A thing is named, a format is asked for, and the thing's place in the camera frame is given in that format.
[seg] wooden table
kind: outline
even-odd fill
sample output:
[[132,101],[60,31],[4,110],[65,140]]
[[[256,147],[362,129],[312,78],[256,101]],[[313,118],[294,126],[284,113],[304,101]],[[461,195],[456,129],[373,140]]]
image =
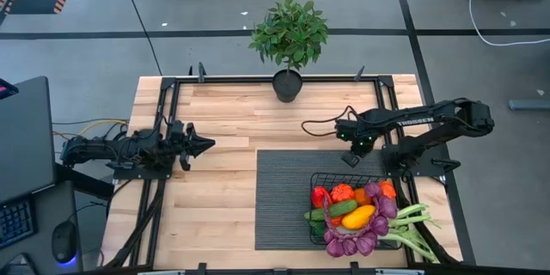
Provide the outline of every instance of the wooden table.
[[[415,75],[393,75],[393,79],[399,108],[422,105]],[[161,80],[139,80],[129,131],[154,125]],[[164,194],[155,269],[196,269],[199,262],[206,262],[209,269],[347,268],[351,261],[360,267],[406,266],[403,249],[338,259],[324,251],[254,250],[256,151],[349,149],[349,144],[333,136],[311,137],[300,127],[305,119],[332,118],[347,105],[358,111],[377,107],[374,86],[306,82],[296,100],[285,104],[277,100],[270,83],[185,84],[179,92],[176,118],[192,121],[199,135],[216,139],[216,146],[191,160],[189,172],[182,171],[177,161],[174,165]],[[313,130],[332,129],[333,124],[321,124]],[[426,125],[417,125],[405,132],[418,135],[426,129]],[[381,145],[379,138],[376,148]],[[443,186],[425,177],[415,181],[419,200],[430,205],[430,214],[442,227],[430,227],[433,235],[460,260]],[[134,180],[113,199],[102,243],[106,261],[135,226],[142,185],[142,180]],[[140,263],[145,262],[148,240],[149,229],[144,232]]]

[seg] computer monitor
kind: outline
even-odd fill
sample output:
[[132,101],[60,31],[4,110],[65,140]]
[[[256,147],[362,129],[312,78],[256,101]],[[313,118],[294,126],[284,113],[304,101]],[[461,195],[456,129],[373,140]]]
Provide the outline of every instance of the computer monitor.
[[55,183],[50,92],[45,76],[0,100],[0,203]]

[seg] black plant pot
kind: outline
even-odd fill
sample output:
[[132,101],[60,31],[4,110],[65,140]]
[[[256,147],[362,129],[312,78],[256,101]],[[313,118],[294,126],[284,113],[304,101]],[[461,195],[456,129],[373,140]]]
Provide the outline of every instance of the black plant pot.
[[273,89],[277,98],[284,103],[293,102],[302,89],[302,77],[293,70],[281,70],[273,77]]

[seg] black wire basket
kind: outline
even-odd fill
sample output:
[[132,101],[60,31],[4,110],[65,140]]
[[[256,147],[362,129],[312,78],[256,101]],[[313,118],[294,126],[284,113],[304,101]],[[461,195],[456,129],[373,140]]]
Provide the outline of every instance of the black wire basket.
[[[313,193],[313,189],[317,186],[324,187],[328,192],[330,192],[338,184],[348,184],[353,189],[362,188],[370,182],[378,182],[381,180],[387,180],[387,177],[384,176],[374,176],[374,175],[357,175],[357,174],[331,174],[331,173],[315,173],[311,175],[310,187],[309,187],[309,196]],[[311,202],[311,210],[314,210],[315,207],[313,202]],[[314,229],[309,226],[309,239],[316,245],[327,245],[327,242],[323,239],[322,236],[318,236],[314,233]],[[386,249],[386,250],[396,250],[401,248],[401,243],[397,241],[378,241],[376,244],[376,249]]]

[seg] computer mouse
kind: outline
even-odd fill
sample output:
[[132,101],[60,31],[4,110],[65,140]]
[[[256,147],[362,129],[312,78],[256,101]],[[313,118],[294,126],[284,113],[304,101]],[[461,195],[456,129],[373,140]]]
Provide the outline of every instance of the computer mouse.
[[76,255],[77,243],[75,224],[67,220],[60,223],[52,233],[52,254],[59,263],[67,263]]

